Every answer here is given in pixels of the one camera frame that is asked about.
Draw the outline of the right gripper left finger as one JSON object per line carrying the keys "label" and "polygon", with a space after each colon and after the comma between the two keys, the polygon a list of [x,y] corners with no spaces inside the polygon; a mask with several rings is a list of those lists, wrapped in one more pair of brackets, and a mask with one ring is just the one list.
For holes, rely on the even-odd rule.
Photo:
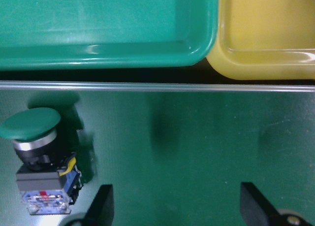
{"label": "right gripper left finger", "polygon": [[68,220],[64,226],[111,226],[114,220],[113,185],[101,185],[82,218]]}

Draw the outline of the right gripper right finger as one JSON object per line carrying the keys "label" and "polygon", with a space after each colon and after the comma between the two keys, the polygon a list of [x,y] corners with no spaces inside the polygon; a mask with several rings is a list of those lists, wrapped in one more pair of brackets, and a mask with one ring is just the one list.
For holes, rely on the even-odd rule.
{"label": "right gripper right finger", "polygon": [[240,184],[240,214],[247,226],[310,226],[299,213],[278,210],[252,182]]}

